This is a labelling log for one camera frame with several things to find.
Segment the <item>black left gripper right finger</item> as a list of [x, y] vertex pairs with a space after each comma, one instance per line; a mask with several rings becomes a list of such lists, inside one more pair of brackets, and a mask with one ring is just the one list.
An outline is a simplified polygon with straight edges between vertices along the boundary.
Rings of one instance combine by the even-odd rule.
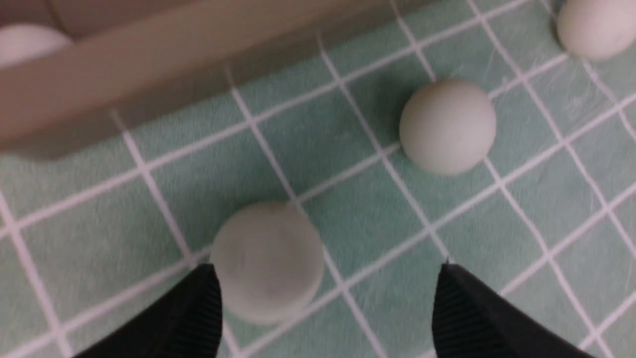
[[432, 340], [439, 358], [586, 358], [457, 264], [438, 274]]

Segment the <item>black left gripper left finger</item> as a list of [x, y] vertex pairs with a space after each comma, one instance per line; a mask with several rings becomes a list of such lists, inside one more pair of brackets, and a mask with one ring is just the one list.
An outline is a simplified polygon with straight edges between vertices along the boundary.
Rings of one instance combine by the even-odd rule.
[[221, 287], [212, 264], [182, 281], [78, 358], [215, 358], [223, 335]]

